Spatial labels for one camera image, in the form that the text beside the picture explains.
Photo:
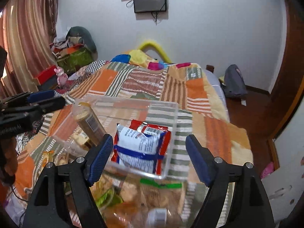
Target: patchwork quilt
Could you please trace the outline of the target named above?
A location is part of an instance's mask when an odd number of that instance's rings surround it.
[[[75,99],[88,93],[178,103],[177,131],[168,179],[188,183],[182,212],[182,219],[188,227],[201,208],[208,188],[200,183],[187,154],[186,136],[194,134],[203,147],[228,163],[243,165],[245,162],[253,162],[246,131],[228,122],[225,107],[199,65],[191,63],[187,67],[180,67],[172,64],[162,70],[149,70],[128,63],[97,61],[80,69],[79,75],[82,76],[81,81],[63,95],[66,107],[45,116],[40,132],[28,142],[18,157],[15,186],[21,197],[27,198],[33,190],[43,152],[53,150],[55,158],[64,152],[63,146],[54,139],[54,132],[64,124],[65,130],[62,132],[69,134],[67,118],[71,105]],[[165,109],[149,110],[146,113],[134,111],[126,115],[126,119],[170,125],[170,112]],[[106,130],[111,122],[111,119],[103,122]],[[230,185],[218,226],[223,225],[227,218],[232,189],[233,186]],[[72,214],[72,218],[79,225],[77,215]]]

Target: wooden floor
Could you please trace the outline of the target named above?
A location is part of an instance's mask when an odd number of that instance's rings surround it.
[[[254,166],[260,175],[266,165],[270,163],[271,157],[266,138],[256,132],[255,125],[269,102],[269,97],[265,94],[248,91],[246,98],[247,106],[243,106],[239,99],[227,98],[226,101],[230,122],[239,128],[247,130],[253,153]]]

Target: pink slipper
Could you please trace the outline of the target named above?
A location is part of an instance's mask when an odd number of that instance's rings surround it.
[[[271,173],[273,173],[275,171],[275,167],[273,165],[273,162],[270,162],[265,169],[263,170],[262,174],[261,174],[261,179],[267,177],[268,175],[270,175]]]

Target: red box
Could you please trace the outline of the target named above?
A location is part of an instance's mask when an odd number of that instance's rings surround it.
[[[56,65],[50,66],[47,69],[43,70],[40,74],[34,77],[34,83],[37,86],[40,86],[45,83],[49,78],[56,74],[54,69],[56,69]]]

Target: screw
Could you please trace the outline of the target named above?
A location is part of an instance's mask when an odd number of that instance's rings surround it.
[[[221,157],[216,157],[214,158],[214,161],[217,162],[218,164],[223,162],[223,159]]]
[[[249,169],[252,169],[252,168],[253,168],[253,164],[250,163],[250,162],[247,162],[245,165],[246,165],[246,167],[249,168]]]
[[[77,163],[82,163],[84,160],[85,160],[84,157],[78,157],[78,158],[76,158],[76,162]]]
[[[46,167],[46,168],[51,168],[53,165],[54,165],[53,162],[48,162],[48,163],[45,165],[45,167]]]

